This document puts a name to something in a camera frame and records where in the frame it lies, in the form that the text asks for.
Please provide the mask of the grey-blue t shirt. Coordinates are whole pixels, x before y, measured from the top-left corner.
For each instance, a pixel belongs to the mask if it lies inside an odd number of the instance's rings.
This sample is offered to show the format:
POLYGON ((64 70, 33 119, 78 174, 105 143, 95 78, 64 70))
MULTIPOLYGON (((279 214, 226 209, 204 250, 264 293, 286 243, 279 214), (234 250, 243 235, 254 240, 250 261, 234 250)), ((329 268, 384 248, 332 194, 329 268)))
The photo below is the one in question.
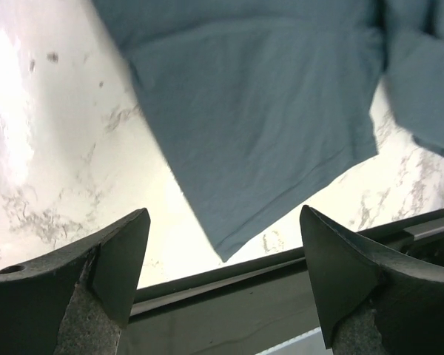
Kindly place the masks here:
POLYGON ((396 122, 444 157, 444 1, 95 1, 160 149, 215 252, 254 236, 396 122))

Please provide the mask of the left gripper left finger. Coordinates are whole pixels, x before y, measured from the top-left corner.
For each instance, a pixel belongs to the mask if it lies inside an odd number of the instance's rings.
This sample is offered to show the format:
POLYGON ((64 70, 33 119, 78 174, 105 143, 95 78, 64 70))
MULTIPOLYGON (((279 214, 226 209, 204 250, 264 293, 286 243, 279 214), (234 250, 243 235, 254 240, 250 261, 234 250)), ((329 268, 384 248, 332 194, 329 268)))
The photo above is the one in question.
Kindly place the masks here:
POLYGON ((0 271, 0 354, 115 354, 150 217, 137 209, 71 244, 0 271))

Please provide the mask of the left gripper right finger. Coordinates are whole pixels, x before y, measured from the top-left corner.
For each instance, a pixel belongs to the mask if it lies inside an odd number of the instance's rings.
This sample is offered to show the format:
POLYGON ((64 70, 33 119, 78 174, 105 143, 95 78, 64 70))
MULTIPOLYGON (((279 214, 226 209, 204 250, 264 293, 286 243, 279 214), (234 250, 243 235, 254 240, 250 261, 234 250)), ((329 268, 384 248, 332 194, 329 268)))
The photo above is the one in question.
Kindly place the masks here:
POLYGON ((444 209, 354 232, 300 213, 325 346, 334 354, 444 354, 444 209))

